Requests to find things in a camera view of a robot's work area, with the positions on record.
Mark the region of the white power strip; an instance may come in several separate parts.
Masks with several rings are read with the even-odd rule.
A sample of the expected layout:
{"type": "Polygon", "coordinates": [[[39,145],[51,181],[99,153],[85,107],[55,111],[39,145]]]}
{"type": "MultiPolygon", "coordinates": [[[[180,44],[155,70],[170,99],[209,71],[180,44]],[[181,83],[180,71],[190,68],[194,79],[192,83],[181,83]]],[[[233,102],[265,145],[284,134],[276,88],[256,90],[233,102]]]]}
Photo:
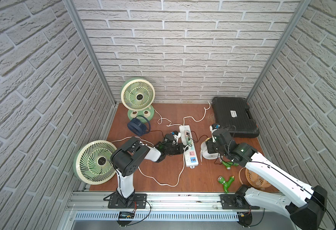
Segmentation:
{"type": "Polygon", "coordinates": [[[198,157],[195,150],[194,141],[192,139],[192,133],[189,125],[180,126],[179,132],[181,134],[181,141],[184,147],[184,161],[187,167],[195,168],[198,166],[198,157]]]}

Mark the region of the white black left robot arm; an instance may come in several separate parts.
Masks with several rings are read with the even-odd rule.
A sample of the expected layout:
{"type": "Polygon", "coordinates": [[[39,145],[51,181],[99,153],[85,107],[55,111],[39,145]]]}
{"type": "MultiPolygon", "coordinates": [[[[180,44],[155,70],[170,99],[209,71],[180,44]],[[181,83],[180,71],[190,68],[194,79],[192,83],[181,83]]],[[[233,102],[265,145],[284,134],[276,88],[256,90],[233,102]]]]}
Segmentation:
{"type": "Polygon", "coordinates": [[[118,194],[124,199],[133,196],[133,174],[144,160],[159,163],[166,158],[166,154],[155,147],[141,142],[137,137],[129,138],[111,156],[111,161],[117,173],[118,194]]]}

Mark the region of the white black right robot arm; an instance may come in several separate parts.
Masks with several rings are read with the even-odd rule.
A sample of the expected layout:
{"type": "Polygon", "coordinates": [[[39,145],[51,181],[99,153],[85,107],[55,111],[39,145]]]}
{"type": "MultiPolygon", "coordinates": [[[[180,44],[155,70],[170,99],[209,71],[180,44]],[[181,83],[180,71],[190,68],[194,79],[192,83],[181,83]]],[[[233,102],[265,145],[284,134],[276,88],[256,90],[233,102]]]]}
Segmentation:
{"type": "Polygon", "coordinates": [[[321,186],[311,186],[296,179],[247,143],[237,144],[230,131],[218,124],[210,127],[212,138],[207,150],[224,156],[228,163],[239,165],[264,178],[282,194],[276,195],[242,185],[232,203],[239,209],[251,206],[268,209],[285,217],[302,230],[318,230],[327,212],[327,191],[321,186]]]}

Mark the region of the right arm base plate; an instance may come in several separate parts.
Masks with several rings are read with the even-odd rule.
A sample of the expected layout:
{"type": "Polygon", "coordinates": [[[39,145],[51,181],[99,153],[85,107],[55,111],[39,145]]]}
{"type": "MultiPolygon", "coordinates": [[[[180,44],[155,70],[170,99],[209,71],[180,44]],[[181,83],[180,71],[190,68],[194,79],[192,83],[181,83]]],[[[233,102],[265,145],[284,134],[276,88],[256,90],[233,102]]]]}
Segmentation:
{"type": "Polygon", "coordinates": [[[220,194],[220,204],[222,209],[231,210],[258,210],[260,207],[250,206],[244,197],[236,194],[220,194]]]}

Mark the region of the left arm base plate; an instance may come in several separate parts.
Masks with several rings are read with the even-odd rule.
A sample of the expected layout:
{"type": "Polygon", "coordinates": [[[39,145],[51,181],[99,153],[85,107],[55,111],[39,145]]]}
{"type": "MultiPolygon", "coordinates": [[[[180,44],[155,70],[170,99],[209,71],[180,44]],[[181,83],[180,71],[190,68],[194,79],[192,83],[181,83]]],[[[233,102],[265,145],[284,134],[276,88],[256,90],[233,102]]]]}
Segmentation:
{"type": "Polygon", "coordinates": [[[109,209],[145,209],[147,194],[132,193],[128,198],[124,198],[118,192],[114,192],[103,200],[108,201],[109,209]]]}

